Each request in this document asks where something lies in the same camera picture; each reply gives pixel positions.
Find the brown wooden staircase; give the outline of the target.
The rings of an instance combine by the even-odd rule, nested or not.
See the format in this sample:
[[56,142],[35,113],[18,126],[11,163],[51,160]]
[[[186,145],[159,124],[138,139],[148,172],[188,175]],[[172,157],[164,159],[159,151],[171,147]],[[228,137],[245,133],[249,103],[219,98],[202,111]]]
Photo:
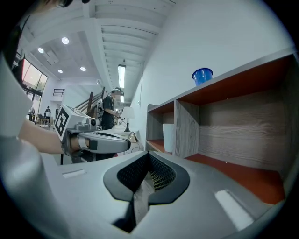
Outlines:
[[101,92],[98,94],[94,94],[94,92],[91,92],[89,95],[89,98],[79,105],[77,105],[75,108],[79,111],[85,113],[88,116],[94,115],[94,107],[99,102],[100,99],[103,99],[104,93],[105,93],[105,87],[101,89]]

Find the person's left forearm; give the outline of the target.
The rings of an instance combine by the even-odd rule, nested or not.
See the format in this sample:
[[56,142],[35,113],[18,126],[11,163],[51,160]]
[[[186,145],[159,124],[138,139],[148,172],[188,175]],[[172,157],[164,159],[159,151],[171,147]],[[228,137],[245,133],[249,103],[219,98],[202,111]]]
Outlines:
[[35,146],[41,153],[63,153],[60,139],[55,132],[42,129],[29,120],[24,121],[18,137]]

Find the grey wall conduit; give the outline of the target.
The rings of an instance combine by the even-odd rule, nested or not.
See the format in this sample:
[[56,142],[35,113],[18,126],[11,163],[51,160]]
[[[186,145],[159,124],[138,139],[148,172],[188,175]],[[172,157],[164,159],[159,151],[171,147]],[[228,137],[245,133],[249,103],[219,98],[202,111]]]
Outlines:
[[137,105],[138,105],[139,107],[141,107],[141,97],[142,97],[142,84],[143,84],[144,64],[145,64],[145,62],[143,62],[143,64],[142,64],[142,74],[141,74],[141,80],[140,80],[140,94],[139,94],[139,100],[138,100],[138,102],[137,102]]

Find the person's black shirt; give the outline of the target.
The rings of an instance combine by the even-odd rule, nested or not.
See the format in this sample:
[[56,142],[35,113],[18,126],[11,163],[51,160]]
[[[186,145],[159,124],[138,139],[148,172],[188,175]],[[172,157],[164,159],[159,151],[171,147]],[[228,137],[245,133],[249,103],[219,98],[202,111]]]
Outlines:
[[19,63],[19,61],[22,61],[22,60],[16,61],[15,58],[17,56],[17,50],[19,47],[19,42],[21,39],[23,29],[24,29],[29,17],[30,17],[30,15],[28,15],[26,17],[26,20],[22,27],[20,27],[20,25],[16,25],[13,28],[13,30],[8,35],[8,40],[5,43],[4,49],[3,49],[3,54],[5,57],[5,60],[9,66],[10,70],[12,71],[12,74],[14,75],[14,77],[16,78],[16,80],[19,84],[22,84],[21,68],[20,68],[20,66],[14,65],[14,62]]

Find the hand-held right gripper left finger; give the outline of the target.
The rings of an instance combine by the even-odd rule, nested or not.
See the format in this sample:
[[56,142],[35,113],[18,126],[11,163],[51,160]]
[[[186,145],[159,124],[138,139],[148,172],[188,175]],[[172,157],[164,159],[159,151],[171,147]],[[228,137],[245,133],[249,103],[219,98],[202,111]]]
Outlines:
[[113,159],[58,166],[42,154],[42,218],[44,231],[56,239],[150,239],[141,222],[131,232],[120,229],[131,222],[131,203],[115,199],[104,185],[113,166],[138,159],[143,152]]

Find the grey wooden desk with hutch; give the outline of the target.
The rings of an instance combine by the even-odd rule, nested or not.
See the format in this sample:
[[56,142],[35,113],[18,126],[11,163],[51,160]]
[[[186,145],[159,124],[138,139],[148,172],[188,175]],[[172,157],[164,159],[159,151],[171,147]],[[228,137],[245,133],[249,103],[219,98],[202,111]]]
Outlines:
[[150,172],[148,172],[133,195],[136,225],[139,224],[149,211],[148,198],[155,192]]

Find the long ceiling light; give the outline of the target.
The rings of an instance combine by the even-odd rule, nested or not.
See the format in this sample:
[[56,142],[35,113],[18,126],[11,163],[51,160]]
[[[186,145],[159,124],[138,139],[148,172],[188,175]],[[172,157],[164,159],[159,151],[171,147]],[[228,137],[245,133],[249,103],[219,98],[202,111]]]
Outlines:
[[125,71],[126,66],[125,65],[118,65],[118,79],[119,79],[119,87],[124,88],[125,87]]

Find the blue plastic cup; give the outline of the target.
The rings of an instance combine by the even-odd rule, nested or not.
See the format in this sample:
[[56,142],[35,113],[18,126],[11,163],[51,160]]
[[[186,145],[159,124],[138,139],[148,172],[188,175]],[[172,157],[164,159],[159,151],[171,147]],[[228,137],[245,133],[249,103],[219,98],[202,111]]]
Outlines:
[[213,71],[209,68],[201,68],[192,74],[192,78],[196,86],[199,86],[200,84],[205,83],[213,78]]

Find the large glass window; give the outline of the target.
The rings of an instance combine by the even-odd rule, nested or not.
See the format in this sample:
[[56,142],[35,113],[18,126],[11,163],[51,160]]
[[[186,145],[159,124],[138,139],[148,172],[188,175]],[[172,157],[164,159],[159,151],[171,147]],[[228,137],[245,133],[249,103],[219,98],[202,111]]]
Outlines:
[[34,65],[23,59],[22,83],[30,89],[43,93],[48,77],[41,73]]

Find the white round table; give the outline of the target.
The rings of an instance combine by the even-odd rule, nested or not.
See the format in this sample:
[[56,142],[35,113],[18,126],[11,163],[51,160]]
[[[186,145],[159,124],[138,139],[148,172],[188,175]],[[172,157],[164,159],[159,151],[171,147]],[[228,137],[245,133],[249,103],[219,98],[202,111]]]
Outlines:
[[134,132],[136,135],[139,134],[139,130],[138,129],[134,129],[134,128],[130,128],[129,132],[125,132],[125,128],[116,128],[113,127],[111,129],[112,133],[114,134],[118,134],[118,135],[129,135],[131,132]]

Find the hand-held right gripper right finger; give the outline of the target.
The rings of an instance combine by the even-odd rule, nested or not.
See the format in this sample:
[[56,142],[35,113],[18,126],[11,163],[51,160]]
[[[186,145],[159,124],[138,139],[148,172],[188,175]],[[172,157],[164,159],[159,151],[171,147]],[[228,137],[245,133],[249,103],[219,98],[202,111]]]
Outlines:
[[254,238],[277,214],[248,189],[205,164],[158,153],[190,176],[173,203],[152,205],[137,226],[145,239]]

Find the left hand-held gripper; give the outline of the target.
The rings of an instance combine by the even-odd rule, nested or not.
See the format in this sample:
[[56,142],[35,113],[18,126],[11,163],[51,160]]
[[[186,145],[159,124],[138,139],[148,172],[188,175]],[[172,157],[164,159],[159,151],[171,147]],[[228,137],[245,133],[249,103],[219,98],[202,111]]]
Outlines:
[[[98,131],[96,119],[76,108],[62,105],[54,124],[63,153],[71,157],[72,163],[92,162],[96,154],[115,154],[130,149],[131,142],[126,136]],[[70,155],[69,139],[80,136],[90,140],[88,150]]]

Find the grey wooden shelf unit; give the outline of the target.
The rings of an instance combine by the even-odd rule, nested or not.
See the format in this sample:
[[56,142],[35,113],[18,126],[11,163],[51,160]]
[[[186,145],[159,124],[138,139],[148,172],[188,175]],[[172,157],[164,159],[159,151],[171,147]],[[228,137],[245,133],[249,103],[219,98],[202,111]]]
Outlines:
[[267,204],[289,195],[299,172],[299,52],[264,56],[148,105],[147,150],[166,152],[163,124],[173,124],[172,154],[209,165]]

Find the teal striped cup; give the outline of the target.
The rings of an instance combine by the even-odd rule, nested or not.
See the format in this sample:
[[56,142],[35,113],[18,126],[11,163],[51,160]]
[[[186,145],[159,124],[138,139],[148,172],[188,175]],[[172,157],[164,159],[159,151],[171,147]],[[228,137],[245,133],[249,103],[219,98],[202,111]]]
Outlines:
[[173,152],[174,124],[163,124],[164,150]]

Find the person's left hand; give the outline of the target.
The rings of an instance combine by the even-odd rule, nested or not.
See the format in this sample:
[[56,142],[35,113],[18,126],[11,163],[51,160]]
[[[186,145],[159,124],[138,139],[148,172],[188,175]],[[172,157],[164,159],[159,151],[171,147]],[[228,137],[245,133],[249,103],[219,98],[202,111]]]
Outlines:
[[70,155],[74,155],[80,150],[89,149],[90,140],[80,136],[72,136],[69,139]]

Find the white shade table lamp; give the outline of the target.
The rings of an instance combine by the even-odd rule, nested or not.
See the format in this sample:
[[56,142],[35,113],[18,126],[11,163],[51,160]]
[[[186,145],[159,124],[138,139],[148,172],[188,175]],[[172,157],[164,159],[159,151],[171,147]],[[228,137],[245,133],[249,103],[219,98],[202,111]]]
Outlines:
[[121,119],[125,122],[126,128],[124,132],[131,132],[129,129],[129,121],[135,119],[135,112],[132,107],[124,107],[121,113]]

